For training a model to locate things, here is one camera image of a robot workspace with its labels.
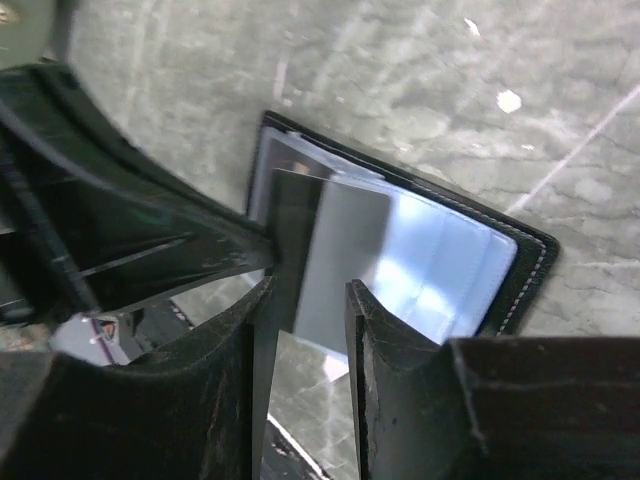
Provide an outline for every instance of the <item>gray marble surface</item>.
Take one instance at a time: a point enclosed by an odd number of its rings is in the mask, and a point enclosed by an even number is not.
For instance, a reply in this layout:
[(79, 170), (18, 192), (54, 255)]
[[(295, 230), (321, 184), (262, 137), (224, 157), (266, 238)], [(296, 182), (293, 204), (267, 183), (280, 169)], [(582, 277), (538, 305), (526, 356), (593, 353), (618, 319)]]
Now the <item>gray marble surface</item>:
[[(72, 25), (98, 103), (212, 197), (242, 208), (278, 108), (557, 236), (524, 334), (640, 333), (640, 2), (86, 0)], [(188, 303), (204, 318), (244, 288)], [(356, 478), (348, 382), (326, 362), (283, 335), (271, 410)]]

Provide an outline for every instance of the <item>white stitching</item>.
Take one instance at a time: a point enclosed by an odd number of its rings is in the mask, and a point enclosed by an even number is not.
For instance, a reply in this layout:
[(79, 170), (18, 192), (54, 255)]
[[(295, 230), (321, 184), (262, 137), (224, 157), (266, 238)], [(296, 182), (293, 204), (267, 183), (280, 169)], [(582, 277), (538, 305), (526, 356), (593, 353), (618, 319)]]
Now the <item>white stitching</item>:
[[(285, 127), (285, 128), (291, 128), (289, 125), (285, 124), (284, 122), (278, 120), (277, 118), (273, 118), (273, 117), (268, 117), (270, 120), (277, 122), (278, 124), (280, 124), (281, 126)], [(315, 143), (315, 144), (320, 144), (324, 147), (326, 147), (328, 150), (336, 152), (339, 155), (345, 155), (347, 157), (351, 157), (353, 159), (359, 160), (359, 161), (364, 161), (361, 158), (356, 157), (355, 155), (351, 155), (350, 153), (347, 152), (341, 152), (339, 149), (332, 147), (331, 145), (327, 145), (326, 143), (320, 141), (320, 140), (316, 140), (314, 138), (308, 137), (307, 135), (305, 135), (304, 133), (301, 133), (301, 135), (303, 137), (307, 137), (307, 140), (310, 141), (311, 143)], [(386, 170), (383, 167), (377, 167), (380, 168), (381, 170), (387, 172), (390, 175), (396, 175), (393, 172), (390, 172), (389, 170)], [(529, 278), (527, 279), (527, 281), (524, 283), (524, 285), (522, 286), (522, 290), (520, 290), (520, 293), (518, 294), (518, 296), (515, 298), (515, 300), (513, 301), (513, 304), (511, 305), (511, 308), (509, 309), (509, 311), (507, 312), (507, 316), (505, 317), (505, 319), (502, 321), (502, 324), (500, 325), (500, 328), (498, 329), (498, 333), (496, 333), (496, 337), (499, 337), (500, 335), (502, 335), (502, 333), (504, 332), (504, 329), (507, 327), (507, 323), (509, 323), (509, 320), (511, 319), (511, 317), (513, 316), (514, 312), (516, 311), (516, 308), (518, 308), (518, 304), (520, 303), (520, 301), (522, 300), (522, 297), (524, 296), (524, 294), (527, 292), (527, 290), (529, 290), (529, 286), (531, 285), (531, 282), (533, 281), (533, 279), (535, 278), (535, 276), (538, 273), (538, 270), (540, 270), (540, 267), (542, 266), (542, 262), (544, 261), (544, 258), (547, 256), (547, 246), (544, 244), (544, 242), (542, 240), (540, 240), (537, 237), (534, 237), (533, 235), (523, 232), (522, 230), (520, 230), (519, 228), (516, 228), (512, 225), (508, 225), (504, 222), (501, 222), (500, 220), (497, 220), (495, 218), (490, 217), (489, 215), (476, 210), (475, 208), (469, 206), (469, 205), (465, 205), (464, 203), (460, 203), (457, 200), (453, 200), (451, 198), (447, 198), (444, 195), (431, 190), (429, 187), (426, 187), (424, 185), (420, 185), (414, 181), (411, 181), (411, 183), (413, 185), (415, 185), (418, 188), (422, 188), (424, 190), (426, 190), (427, 192), (431, 193), (432, 195), (438, 197), (441, 200), (444, 200), (445, 202), (451, 202), (455, 205), (457, 205), (458, 207), (462, 208), (463, 210), (467, 210), (467, 211), (471, 211), (476, 213), (477, 215), (491, 221), (494, 223), (497, 223), (498, 225), (501, 225), (502, 227), (506, 228), (507, 230), (511, 230), (511, 231), (516, 231), (519, 232), (521, 235), (533, 240), (536, 244), (538, 244), (540, 246), (540, 248), (542, 248), (541, 252), (540, 252), (540, 256), (538, 256), (538, 260), (536, 261), (535, 266), (533, 267), (533, 270), (531, 270), (531, 273), (529, 274)]]

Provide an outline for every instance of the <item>wallet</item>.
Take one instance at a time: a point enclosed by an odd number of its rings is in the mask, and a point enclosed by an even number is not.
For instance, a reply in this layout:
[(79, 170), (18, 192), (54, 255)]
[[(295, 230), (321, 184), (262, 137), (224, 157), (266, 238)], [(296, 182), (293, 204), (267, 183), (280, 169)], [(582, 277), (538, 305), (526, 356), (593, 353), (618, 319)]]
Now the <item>wallet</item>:
[(390, 313), (443, 344), (514, 333), (559, 254), (543, 232), (267, 111), (247, 215), (266, 225), (285, 210), (281, 275), (301, 287), (283, 328), (341, 353), (332, 332), (344, 336), (346, 282), (362, 280)]

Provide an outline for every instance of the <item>marble countertop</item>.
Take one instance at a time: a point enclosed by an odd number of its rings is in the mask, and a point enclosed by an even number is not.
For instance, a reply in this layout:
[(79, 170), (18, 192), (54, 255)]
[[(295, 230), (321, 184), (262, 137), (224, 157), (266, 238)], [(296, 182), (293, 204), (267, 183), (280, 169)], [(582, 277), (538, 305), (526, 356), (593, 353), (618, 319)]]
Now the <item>marble countertop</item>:
[[(640, 333), (637, 1), (77, 1), (58, 42), (134, 142), (242, 209), (275, 108), (556, 236), (525, 335)], [(243, 286), (194, 292), (202, 315)], [(356, 478), (348, 379), (283, 335), (272, 414)]]

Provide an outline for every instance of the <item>black plastic bracket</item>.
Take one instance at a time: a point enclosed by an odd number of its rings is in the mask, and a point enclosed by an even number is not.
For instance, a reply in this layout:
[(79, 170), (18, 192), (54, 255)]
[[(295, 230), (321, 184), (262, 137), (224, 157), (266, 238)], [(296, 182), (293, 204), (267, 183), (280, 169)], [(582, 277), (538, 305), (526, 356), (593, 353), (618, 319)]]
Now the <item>black plastic bracket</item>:
[(346, 312), (363, 480), (640, 478), (640, 340), (437, 348), (360, 281)]

